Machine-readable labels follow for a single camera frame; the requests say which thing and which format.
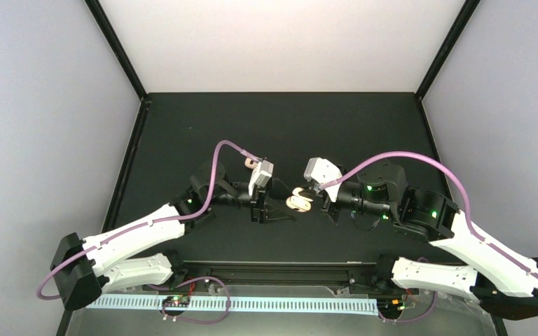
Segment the cream earbud charging case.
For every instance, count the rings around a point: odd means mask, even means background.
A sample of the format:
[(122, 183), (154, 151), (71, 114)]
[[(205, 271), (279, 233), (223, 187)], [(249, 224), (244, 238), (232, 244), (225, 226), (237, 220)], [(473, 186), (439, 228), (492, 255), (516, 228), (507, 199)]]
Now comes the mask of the cream earbud charging case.
[(297, 187), (292, 190), (292, 194), (286, 199), (286, 205), (297, 212), (309, 212), (312, 208), (313, 199), (307, 196), (307, 190)]

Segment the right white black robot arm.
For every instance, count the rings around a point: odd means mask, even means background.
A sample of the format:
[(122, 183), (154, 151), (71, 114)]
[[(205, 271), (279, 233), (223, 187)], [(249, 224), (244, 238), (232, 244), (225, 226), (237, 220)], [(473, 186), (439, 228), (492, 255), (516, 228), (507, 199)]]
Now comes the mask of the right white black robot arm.
[(538, 258), (512, 251), (482, 231), (451, 199), (410, 187), (404, 168), (378, 160), (344, 178), (327, 159), (308, 161), (304, 177), (323, 194), (322, 209), (337, 219), (343, 209), (370, 214), (399, 233), (442, 249), (461, 265), (440, 265), (382, 255), (368, 278), (380, 293), (425, 289), (464, 298), (485, 312), (519, 321), (538, 316)]

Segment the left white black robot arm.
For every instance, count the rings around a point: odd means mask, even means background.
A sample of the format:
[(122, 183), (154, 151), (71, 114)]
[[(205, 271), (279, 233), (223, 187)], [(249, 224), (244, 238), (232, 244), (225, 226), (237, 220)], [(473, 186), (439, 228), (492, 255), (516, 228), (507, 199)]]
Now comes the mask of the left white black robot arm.
[(76, 311), (104, 293), (164, 284), (181, 268), (176, 253), (139, 253), (194, 231), (214, 217), (214, 205), (247, 209), (253, 223), (294, 219), (284, 205), (291, 190), (272, 175), (271, 163), (254, 164), (246, 181), (231, 181), (221, 163), (211, 170), (210, 162), (202, 164), (184, 192), (143, 218), (83, 239), (75, 232), (61, 238), (50, 264), (55, 298)]

